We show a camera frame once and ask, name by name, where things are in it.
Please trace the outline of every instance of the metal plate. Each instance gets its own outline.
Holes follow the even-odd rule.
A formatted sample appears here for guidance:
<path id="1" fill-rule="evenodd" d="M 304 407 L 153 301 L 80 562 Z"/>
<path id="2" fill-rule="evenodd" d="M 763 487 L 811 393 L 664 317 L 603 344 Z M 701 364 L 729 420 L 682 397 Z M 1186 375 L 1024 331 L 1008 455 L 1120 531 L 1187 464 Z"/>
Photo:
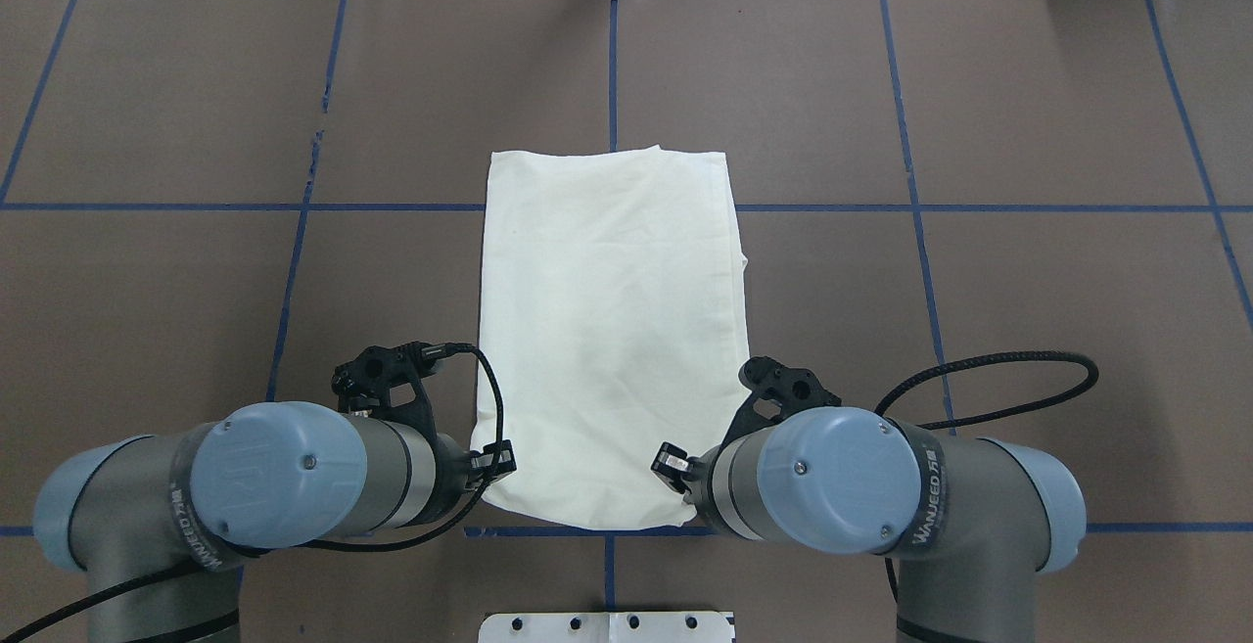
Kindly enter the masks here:
<path id="1" fill-rule="evenodd" d="M 479 628 L 479 643 L 734 643 L 734 639 L 736 615 L 730 612 L 492 614 Z"/>

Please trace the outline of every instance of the black band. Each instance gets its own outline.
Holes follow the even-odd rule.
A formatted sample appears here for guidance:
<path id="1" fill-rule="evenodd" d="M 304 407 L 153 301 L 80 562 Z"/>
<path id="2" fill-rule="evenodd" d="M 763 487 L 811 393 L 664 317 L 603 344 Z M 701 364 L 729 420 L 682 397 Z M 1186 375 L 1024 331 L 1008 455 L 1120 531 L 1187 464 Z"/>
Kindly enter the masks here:
<path id="1" fill-rule="evenodd" d="M 192 504 L 192 461 L 211 430 L 212 424 L 188 430 L 174 451 L 169 464 L 169 514 L 192 559 L 209 572 L 221 572 L 239 567 L 246 555 L 204 528 Z"/>
<path id="2" fill-rule="evenodd" d="M 892 421 L 892 424 L 901 429 L 901 434 L 908 440 L 922 480 L 918 510 L 913 513 L 908 528 L 905 528 L 905 535 L 891 550 L 895 557 L 908 557 L 931 549 L 944 531 L 945 516 L 949 513 L 949 470 L 945 469 L 944 447 L 935 435 L 907 422 Z"/>
<path id="3" fill-rule="evenodd" d="M 189 625 L 178 630 L 170 630 L 169 633 L 149 635 L 148 638 L 135 638 L 129 643 L 187 643 L 188 640 L 197 640 L 199 638 L 213 635 L 214 633 L 221 633 L 232 625 L 237 625 L 238 623 L 239 609 L 236 609 L 229 614 L 207 620 L 204 623 Z"/>
<path id="4" fill-rule="evenodd" d="M 905 620 L 901 617 L 896 617 L 896 629 L 910 638 L 922 640 L 922 643 L 984 643 L 974 638 L 962 638 L 961 635 L 950 635 L 940 630 L 932 630 L 925 625 Z"/>

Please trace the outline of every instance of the black strap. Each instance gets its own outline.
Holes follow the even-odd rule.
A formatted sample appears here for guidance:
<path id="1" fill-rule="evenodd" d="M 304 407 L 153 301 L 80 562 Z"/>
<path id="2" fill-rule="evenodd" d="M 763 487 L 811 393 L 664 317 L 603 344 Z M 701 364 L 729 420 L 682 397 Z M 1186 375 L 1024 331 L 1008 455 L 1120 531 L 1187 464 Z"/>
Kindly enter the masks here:
<path id="1" fill-rule="evenodd" d="M 962 638 L 961 635 L 940 633 L 940 630 L 932 630 L 925 625 L 907 622 L 901 617 L 896 617 L 896 629 L 910 638 L 922 640 L 922 643 L 984 643 L 982 640 L 976 640 L 974 638 Z"/>
<path id="2" fill-rule="evenodd" d="M 213 635 L 214 633 L 221 633 L 238 623 L 239 609 L 236 609 L 229 614 L 207 620 L 204 623 L 189 625 L 178 630 L 170 630 L 169 633 L 149 635 L 148 638 L 135 638 L 129 643 L 187 643 L 188 640 L 197 640 L 199 638 Z"/>

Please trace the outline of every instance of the white towel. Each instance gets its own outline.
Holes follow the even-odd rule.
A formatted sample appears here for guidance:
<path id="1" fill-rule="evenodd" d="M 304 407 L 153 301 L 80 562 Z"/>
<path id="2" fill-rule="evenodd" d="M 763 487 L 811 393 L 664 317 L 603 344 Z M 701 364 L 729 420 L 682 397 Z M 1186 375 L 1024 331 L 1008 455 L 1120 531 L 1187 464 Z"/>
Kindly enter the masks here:
<path id="1" fill-rule="evenodd" d="M 487 503 L 598 530 L 693 518 L 649 466 L 667 440 L 715 446 L 748 395 L 746 263 L 724 154 L 492 154 L 479 345 L 517 471 Z"/>

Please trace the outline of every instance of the folded fabric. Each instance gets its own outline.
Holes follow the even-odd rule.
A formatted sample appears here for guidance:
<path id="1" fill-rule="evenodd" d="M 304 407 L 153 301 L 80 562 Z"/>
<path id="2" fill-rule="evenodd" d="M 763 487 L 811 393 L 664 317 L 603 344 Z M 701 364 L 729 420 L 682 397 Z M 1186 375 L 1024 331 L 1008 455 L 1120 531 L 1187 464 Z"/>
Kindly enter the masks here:
<path id="1" fill-rule="evenodd" d="M 479 345 L 517 471 L 487 503 L 606 530 L 693 518 L 649 466 L 663 441 L 720 441 L 748 394 L 746 263 L 724 154 L 494 154 Z M 479 379 L 475 446 L 495 430 Z"/>

